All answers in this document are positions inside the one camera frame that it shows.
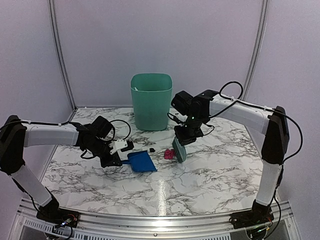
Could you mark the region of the blue plastic dustpan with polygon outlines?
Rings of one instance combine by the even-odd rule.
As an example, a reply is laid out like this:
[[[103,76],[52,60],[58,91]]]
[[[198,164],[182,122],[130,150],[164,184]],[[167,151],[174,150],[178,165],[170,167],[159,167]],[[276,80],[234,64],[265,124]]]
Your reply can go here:
[[[136,173],[157,171],[147,150],[128,153],[127,160],[122,160],[121,163],[130,165],[131,169]]]

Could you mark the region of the pink paper scrap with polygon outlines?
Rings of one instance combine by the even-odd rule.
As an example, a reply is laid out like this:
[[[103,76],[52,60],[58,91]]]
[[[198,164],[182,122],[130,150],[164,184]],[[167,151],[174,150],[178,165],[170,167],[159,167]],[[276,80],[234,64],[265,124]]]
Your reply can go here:
[[[176,154],[175,154],[175,150],[173,148],[166,149],[164,151],[164,159],[166,159],[166,160],[172,160],[172,159],[174,159],[175,156],[176,156]]]

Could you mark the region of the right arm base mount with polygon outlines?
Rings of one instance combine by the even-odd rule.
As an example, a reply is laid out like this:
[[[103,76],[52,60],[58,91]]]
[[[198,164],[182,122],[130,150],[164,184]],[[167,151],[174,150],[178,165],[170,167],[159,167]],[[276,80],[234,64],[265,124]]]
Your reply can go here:
[[[246,210],[232,213],[229,218],[229,223],[233,225],[234,229],[240,229],[271,223],[274,219],[272,211],[261,215],[259,212]]]

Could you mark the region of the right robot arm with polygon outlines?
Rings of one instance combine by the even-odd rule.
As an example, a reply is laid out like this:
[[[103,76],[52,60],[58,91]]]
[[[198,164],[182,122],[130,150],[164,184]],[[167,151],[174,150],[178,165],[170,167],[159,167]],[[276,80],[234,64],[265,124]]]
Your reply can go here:
[[[229,221],[234,228],[241,228],[273,220],[271,203],[283,178],[290,139],[285,109],[255,105],[213,90],[196,96],[180,91],[173,97],[171,106],[186,117],[185,120],[172,118],[177,123],[172,147],[180,163],[187,158],[185,146],[204,137],[201,126],[216,117],[240,124],[264,137],[260,150],[262,175],[255,200],[251,209],[231,214]]]

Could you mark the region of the light green hand brush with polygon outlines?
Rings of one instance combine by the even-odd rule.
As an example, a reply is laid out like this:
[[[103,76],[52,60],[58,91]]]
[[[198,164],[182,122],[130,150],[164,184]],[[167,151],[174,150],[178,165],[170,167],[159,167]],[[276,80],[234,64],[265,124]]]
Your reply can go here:
[[[184,146],[182,146],[178,139],[175,137],[172,141],[172,148],[179,163],[183,163],[187,158],[187,152]]]

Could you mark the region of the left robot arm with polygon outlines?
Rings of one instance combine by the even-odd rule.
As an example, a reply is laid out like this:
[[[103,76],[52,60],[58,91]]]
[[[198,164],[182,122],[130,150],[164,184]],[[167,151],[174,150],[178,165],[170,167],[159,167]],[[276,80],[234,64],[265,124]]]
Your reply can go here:
[[[37,218],[51,223],[60,223],[77,218],[75,211],[63,210],[55,196],[38,180],[29,167],[31,156],[26,148],[44,145],[66,145],[79,148],[84,154],[91,152],[92,158],[99,158],[102,168],[120,167],[117,143],[104,138],[113,125],[98,116],[94,122],[48,123],[20,119],[10,115],[0,128],[0,171],[6,174],[19,190],[27,194],[33,203],[38,203]]]

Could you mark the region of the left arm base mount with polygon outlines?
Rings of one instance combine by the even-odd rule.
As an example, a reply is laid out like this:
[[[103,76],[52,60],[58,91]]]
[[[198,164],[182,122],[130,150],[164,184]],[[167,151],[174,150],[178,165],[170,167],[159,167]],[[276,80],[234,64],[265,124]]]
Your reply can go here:
[[[78,225],[80,213],[78,211],[59,208],[56,215],[49,215],[49,213],[44,213],[38,211],[36,214],[36,218],[53,223],[60,227],[72,227],[76,228]]]

